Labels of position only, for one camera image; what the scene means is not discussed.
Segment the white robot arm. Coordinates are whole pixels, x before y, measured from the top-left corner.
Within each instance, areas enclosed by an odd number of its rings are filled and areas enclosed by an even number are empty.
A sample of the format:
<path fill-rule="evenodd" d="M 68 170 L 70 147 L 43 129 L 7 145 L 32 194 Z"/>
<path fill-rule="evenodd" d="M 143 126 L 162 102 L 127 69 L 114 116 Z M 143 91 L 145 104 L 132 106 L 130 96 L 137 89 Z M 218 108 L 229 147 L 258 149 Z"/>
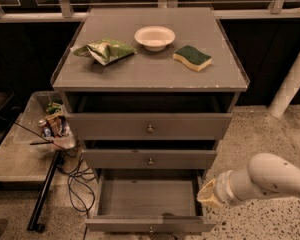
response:
<path fill-rule="evenodd" d="M 260 153 L 243 169 L 223 172 L 206 183 L 199 190 L 197 201 L 219 208 L 286 196 L 300 199 L 300 169 L 277 155 Z"/>

